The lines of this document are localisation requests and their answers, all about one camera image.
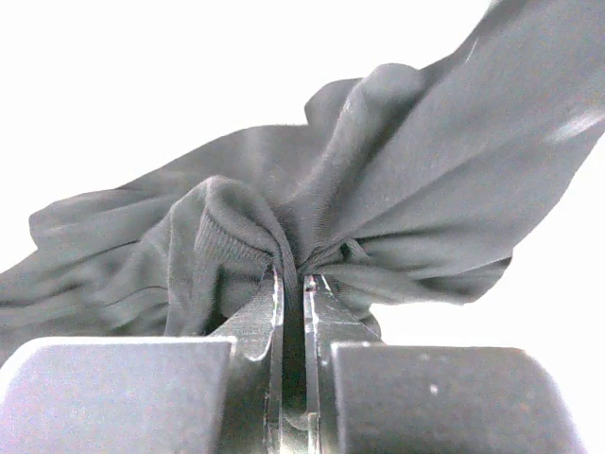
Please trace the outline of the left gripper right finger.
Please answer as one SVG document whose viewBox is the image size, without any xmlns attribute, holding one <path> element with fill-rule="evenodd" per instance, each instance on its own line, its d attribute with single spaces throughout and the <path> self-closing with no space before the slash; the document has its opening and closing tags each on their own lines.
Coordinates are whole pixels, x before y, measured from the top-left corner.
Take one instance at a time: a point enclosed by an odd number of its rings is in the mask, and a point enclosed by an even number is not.
<svg viewBox="0 0 605 454">
<path fill-rule="evenodd" d="M 320 275 L 304 278 L 303 318 L 308 449 L 311 453 L 338 453 L 332 345 L 379 342 L 380 328 L 359 321 Z"/>
</svg>

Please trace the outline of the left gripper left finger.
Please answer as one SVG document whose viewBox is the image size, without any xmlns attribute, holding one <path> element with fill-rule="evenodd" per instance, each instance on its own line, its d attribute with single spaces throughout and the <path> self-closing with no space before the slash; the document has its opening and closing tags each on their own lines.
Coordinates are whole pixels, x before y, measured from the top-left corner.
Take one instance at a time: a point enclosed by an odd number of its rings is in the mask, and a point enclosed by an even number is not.
<svg viewBox="0 0 605 454">
<path fill-rule="evenodd" d="M 251 301 L 206 339 L 213 348 L 205 372 L 209 453 L 280 451 L 283 336 L 283 283 L 271 269 Z"/>
</svg>

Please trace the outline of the black tank top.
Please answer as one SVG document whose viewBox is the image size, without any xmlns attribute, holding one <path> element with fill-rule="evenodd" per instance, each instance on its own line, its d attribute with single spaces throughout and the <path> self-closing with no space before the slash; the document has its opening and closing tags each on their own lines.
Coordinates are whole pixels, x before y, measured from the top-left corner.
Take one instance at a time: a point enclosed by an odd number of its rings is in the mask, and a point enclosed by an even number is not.
<svg viewBox="0 0 605 454">
<path fill-rule="evenodd" d="M 503 1 L 423 69 L 322 87 L 301 126 L 220 137 L 33 214 L 1 276 L 1 355 L 46 336 L 199 336 L 278 271 L 374 304 L 471 303 L 604 132 L 604 5 Z"/>
</svg>

